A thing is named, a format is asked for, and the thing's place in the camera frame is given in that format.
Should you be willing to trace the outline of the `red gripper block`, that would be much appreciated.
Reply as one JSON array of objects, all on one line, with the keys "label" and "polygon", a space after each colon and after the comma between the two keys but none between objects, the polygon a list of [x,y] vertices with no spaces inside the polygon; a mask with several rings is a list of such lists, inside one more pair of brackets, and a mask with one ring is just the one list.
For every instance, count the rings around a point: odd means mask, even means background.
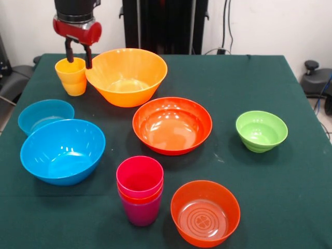
[{"label": "red gripper block", "polygon": [[65,50],[66,58],[69,63],[74,62],[73,51],[71,48],[72,39],[83,44],[86,52],[86,69],[92,68],[92,53],[90,46],[97,43],[101,37],[102,26],[99,22],[92,20],[84,24],[70,24],[62,22],[57,18],[53,19],[53,28],[57,34],[66,37]]}]

